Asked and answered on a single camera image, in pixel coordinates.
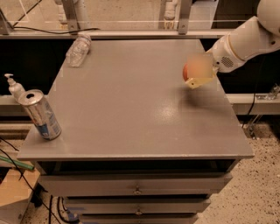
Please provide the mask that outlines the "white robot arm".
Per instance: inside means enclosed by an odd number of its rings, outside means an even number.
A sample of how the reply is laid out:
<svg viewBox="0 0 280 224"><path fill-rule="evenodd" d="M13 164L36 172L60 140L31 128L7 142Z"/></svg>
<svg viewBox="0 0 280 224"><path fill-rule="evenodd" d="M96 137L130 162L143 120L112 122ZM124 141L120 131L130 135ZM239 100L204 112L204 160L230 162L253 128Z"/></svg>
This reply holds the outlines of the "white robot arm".
<svg viewBox="0 0 280 224"><path fill-rule="evenodd" d="M280 49L280 0L260 0L256 16L219 38L206 52L193 53L183 68L190 88L210 82L217 73L230 73L248 60Z"/></svg>

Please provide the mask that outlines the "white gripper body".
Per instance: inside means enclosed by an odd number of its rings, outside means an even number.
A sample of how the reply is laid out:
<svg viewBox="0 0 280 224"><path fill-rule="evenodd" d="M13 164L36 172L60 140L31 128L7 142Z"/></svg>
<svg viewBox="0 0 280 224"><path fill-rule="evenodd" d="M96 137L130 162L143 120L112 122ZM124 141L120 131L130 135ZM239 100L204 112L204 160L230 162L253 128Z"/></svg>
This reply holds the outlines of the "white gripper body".
<svg viewBox="0 0 280 224"><path fill-rule="evenodd" d="M229 36L218 39L208 50L213 55L213 70L220 73L230 73L243 65L231 48Z"/></svg>

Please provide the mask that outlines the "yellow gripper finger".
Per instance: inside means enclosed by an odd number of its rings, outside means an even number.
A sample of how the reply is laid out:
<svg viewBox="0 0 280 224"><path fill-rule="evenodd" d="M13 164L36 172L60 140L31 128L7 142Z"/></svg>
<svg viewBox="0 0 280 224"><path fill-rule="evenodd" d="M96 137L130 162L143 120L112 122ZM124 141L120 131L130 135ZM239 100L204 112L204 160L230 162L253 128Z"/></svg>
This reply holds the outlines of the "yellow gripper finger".
<svg viewBox="0 0 280 224"><path fill-rule="evenodd" d="M216 77L217 71L213 70L209 77L192 77L191 74L191 72L185 72L185 84L189 88L195 89L211 82Z"/></svg>

